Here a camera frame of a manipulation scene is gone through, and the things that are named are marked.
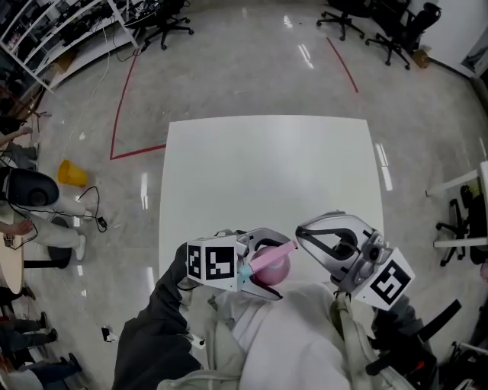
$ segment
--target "cardboard box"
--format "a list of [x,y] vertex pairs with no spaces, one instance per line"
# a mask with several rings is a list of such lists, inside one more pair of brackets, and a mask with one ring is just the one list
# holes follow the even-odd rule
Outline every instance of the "cardboard box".
[[53,63],[54,69],[58,73],[64,73],[68,70],[69,66],[72,64],[73,60],[76,58],[76,50],[65,51],[58,59]]

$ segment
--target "pink object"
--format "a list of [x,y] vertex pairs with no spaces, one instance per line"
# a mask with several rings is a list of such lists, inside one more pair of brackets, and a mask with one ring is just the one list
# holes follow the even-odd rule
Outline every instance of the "pink object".
[[289,241],[279,247],[259,249],[249,263],[255,272],[255,278],[267,286],[281,283],[290,272],[291,264],[288,253],[296,248],[297,244]]
[[481,264],[480,275],[485,282],[488,282],[488,263]]

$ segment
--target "white table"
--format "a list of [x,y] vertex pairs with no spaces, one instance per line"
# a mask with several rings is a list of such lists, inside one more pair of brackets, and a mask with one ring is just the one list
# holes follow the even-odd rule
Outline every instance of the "white table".
[[[178,246],[222,229],[274,229],[333,210],[383,231],[380,184],[365,120],[257,116],[169,125],[159,214],[159,274]],[[328,281],[303,249],[289,279]]]

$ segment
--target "white wall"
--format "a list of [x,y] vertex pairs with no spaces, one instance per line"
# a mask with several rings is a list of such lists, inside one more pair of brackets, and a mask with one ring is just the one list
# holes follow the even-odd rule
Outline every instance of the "white wall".
[[441,18],[423,34],[420,43],[431,47],[433,59],[472,75],[461,62],[488,27],[488,1],[439,0],[438,6]]

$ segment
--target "black office chair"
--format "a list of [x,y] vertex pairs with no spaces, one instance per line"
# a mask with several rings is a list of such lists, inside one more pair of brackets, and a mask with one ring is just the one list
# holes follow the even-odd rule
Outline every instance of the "black office chair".
[[[454,207],[456,213],[456,225],[449,225],[447,223],[439,222],[435,225],[437,230],[447,229],[456,234],[456,240],[466,238],[486,237],[486,209],[484,195],[480,194],[473,198],[468,186],[461,187],[461,199],[463,205],[467,209],[467,219],[461,218],[461,211],[457,199],[451,200],[449,206]],[[449,251],[448,256],[441,261],[441,267],[445,267],[451,258],[454,256],[458,248],[453,247]],[[462,260],[466,256],[466,248],[460,248],[460,254],[457,256],[458,260]],[[483,264],[488,260],[488,249],[484,247],[470,247],[470,258],[475,264]]]
[[395,52],[406,62],[405,69],[410,70],[410,62],[403,55],[402,47],[406,48],[407,52],[411,52],[419,36],[439,20],[441,9],[432,3],[425,3],[424,9],[416,16],[406,8],[404,11],[408,13],[406,26],[401,22],[403,13],[393,10],[386,2],[378,2],[375,5],[373,19],[391,39],[388,40],[383,35],[376,34],[376,39],[367,39],[365,43],[369,46],[370,42],[374,42],[388,48],[388,58],[385,62],[387,66],[391,65],[391,54]]
[[345,40],[345,27],[350,27],[360,33],[359,37],[364,39],[364,31],[357,28],[353,23],[349,15],[357,16],[359,18],[369,18],[371,16],[370,7],[366,6],[365,0],[329,0],[329,5],[331,7],[337,8],[342,12],[341,16],[331,14],[330,12],[324,11],[322,17],[325,18],[327,15],[330,18],[319,19],[317,21],[317,26],[320,27],[322,23],[339,23],[342,29],[342,36],[340,40]]
[[166,35],[171,30],[185,30],[190,35],[194,34],[194,31],[189,27],[179,26],[181,22],[190,23],[188,18],[176,17],[180,13],[181,9],[185,6],[185,0],[144,0],[142,4],[136,4],[137,7],[129,11],[132,12],[133,17],[130,18],[125,24],[127,28],[139,28],[139,27],[153,27],[157,26],[158,29],[149,35],[144,40],[144,46],[141,52],[147,49],[151,44],[151,38],[162,33],[161,36],[161,49],[166,50],[168,47],[165,45]]

